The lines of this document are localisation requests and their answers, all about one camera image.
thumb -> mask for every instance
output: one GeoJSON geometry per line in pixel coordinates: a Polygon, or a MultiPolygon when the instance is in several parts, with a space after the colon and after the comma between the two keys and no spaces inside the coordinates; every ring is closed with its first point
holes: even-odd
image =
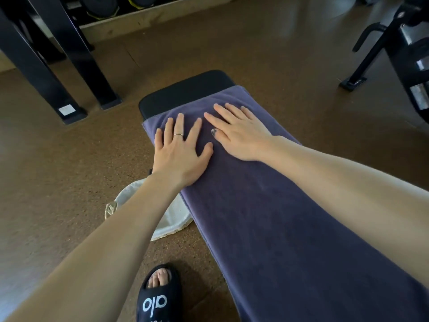
{"type": "Polygon", "coordinates": [[[220,144],[225,148],[227,143],[230,142],[228,136],[225,134],[225,132],[223,132],[222,130],[219,129],[212,129],[212,135],[214,136],[214,138],[216,140],[218,140],[220,142],[220,144]]]}
{"type": "Polygon", "coordinates": [[[208,142],[204,146],[204,149],[202,150],[201,155],[198,157],[200,160],[200,165],[204,167],[204,170],[206,169],[212,155],[213,155],[213,143],[208,142]]]}

rubber gym floor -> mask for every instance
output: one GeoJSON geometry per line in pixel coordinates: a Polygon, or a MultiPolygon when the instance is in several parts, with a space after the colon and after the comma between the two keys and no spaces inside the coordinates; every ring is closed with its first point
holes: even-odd
{"type": "MultiPolygon", "coordinates": [[[[54,64],[89,112],[70,126],[18,70],[0,74],[0,320],[104,221],[106,203],[146,177],[154,152],[139,100],[207,70],[223,70],[245,86],[304,145],[429,189],[429,125],[415,113],[385,53],[356,91],[337,88],[378,37],[373,33],[352,53],[362,30],[389,23],[400,0],[372,7],[354,2],[238,0],[98,43],[94,57],[124,102],[100,110],[71,63],[54,64]]],[[[238,320],[192,223],[151,243],[119,321],[135,319],[144,276],[167,261],[181,273],[186,321],[238,320]]]]}

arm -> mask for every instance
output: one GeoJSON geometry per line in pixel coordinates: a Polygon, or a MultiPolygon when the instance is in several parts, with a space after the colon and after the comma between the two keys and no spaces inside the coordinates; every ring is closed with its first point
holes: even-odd
{"type": "MultiPolygon", "coordinates": [[[[183,133],[183,121],[183,114],[179,114],[174,132],[183,133]]],[[[196,156],[201,123],[201,119],[195,122],[186,141],[173,137],[173,119],[166,124],[164,142],[158,129],[153,174],[62,261],[7,322],[118,319],[164,212],[183,187],[201,176],[212,156],[211,143],[196,156]]]]}
{"type": "Polygon", "coordinates": [[[231,155],[261,161],[296,183],[331,216],[429,286],[429,192],[359,163],[271,136],[246,108],[205,114],[231,155]]]}

sandal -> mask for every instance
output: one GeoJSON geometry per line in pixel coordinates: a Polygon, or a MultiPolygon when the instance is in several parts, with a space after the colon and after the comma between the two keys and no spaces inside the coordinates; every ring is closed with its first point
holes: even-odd
{"type": "Polygon", "coordinates": [[[181,322],[182,286],[179,273],[171,264],[153,268],[143,281],[137,299],[137,322],[181,322]],[[169,282],[164,286],[147,288],[153,273],[161,268],[169,272],[169,282]]]}

metal bar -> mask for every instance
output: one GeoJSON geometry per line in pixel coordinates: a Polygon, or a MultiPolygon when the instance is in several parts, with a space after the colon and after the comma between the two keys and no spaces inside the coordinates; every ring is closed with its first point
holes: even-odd
{"type": "Polygon", "coordinates": [[[105,76],[92,57],[78,27],[68,16],[60,0],[29,0],[40,15],[64,53],[76,67],[102,109],[121,103],[119,96],[110,87],[105,76]]]}
{"type": "Polygon", "coordinates": [[[22,72],[65,124],[87,116],[70,96],[45,61],[0,9],[0,49],[22,72]]]}

